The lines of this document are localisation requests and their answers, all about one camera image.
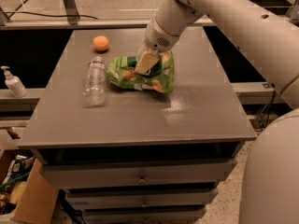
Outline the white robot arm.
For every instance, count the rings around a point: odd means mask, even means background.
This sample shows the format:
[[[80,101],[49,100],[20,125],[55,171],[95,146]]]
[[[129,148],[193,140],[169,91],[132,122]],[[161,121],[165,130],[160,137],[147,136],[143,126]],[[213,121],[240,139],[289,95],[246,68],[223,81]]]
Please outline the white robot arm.
[[[250,0],[163,0],[147,26],[136,72],[147,73],[184,29],[207,15],[291,112],[256,138],[242,181],[239,224],[299,224],[299,28]]]

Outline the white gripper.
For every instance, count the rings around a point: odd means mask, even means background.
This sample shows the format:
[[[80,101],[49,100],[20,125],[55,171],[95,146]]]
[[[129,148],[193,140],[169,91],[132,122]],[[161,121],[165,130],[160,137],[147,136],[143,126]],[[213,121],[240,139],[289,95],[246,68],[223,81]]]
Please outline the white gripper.
[[[159,62],[157,52],[169,51],[179,40],[181,29],[167,21],[158,21],[153,17],[149,22],[144,39],[137,53],[135,71],[139,75],[148,75],[150,69]]]

